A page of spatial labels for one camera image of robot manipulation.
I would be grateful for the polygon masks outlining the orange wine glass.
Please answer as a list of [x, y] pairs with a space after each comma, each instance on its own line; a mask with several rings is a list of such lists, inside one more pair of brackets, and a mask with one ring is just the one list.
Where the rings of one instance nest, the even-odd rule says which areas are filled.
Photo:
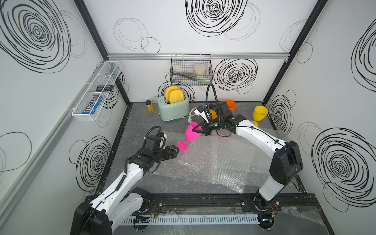
[[231, 112], [233, 112], [234, 109], [235, 109], [235, 107], [236, 107], [236, 103], [235, 103], [233, 100], [230, 100], [230, 99], [225, 100], [225, 102], [227, 103], [227, 105], [228, 105], [228, 107], [229, 107], [229, 110], [230, 110]]

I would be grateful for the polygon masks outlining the pink glass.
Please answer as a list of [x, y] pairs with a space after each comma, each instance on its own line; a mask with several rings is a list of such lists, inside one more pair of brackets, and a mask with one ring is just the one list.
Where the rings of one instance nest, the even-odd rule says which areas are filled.
[[187, 142], [194, 141], [194, 140], [196, 140], [201, 135], [201, 133], [193, 132], [193, 129], [195, 127], [198, 127], [198, 130], [202, 130], [202, 128], [200, 126], [198, 126], [198, 123], [191, 122], [190, 125], [186, 129], [185, 140], [177, 142], [177, 147], [181, 151], [186, 151], [187, 150], [187, 144], [186, 144]]

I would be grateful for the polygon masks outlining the yellow wine glass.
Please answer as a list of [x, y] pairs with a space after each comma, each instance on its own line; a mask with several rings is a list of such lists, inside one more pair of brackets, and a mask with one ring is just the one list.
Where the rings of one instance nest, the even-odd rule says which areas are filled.
[[258, 121], [263, 120], [268, 115], [268, 109], [264, 106], [257, 106], [253, 112], [253, 119], [251, 123], [259, 127]]

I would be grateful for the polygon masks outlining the bubble wrap of pink glass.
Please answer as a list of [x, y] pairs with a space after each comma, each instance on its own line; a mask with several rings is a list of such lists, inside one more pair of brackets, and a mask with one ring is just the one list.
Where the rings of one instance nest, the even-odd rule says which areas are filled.
[[199, 136], [172, 160], [163, 161], [157, 175], [222, 185], [236, 193], [255, 191], [268, 178], [259, 159], [262, 152], [244, 138], [217, 134]]

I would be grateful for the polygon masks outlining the yellow-orange glass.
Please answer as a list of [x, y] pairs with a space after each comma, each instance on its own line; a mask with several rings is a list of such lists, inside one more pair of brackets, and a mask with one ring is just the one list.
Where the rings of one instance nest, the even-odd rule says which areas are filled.
[[217, 114], [216, 114], [216, 112], [214, 110], [210, 110], [209, 112], [210, 112], [210, 115], [211, 115], [212, 119], [216, 119], [217, 118]]

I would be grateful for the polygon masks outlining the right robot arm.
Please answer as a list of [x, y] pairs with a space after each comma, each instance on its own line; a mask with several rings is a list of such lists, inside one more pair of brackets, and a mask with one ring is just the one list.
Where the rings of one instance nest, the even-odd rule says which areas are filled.
[[294, 141], [286, 142], [263, 131], [245, 116], [233, 114], [226, 102], [206, 104], [194, 113], [203, 121], [193, 128], [194, 133], [210, 135], [213, 130], [226, 129], [250, 141], [271, 158], [269, 176], [255, 193], [257, 209], [265, 211], [272, 207], [273, 200], [293, 178], [303, 170], [299, 146]]

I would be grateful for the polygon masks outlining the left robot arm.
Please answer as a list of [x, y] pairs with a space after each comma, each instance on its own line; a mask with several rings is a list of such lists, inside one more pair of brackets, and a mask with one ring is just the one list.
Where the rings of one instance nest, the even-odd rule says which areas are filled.
[[161, 131], [146, 135], [142, 147], [125, 160], [124, 170], [116, 180], [103, 193], [76, 208], [70, 234], [111, 235], [131, 214], [148, 210], [150, 193], [134, 185], [154, 164], [178, 156], [179, 148], [167, 146], [166, 138]]

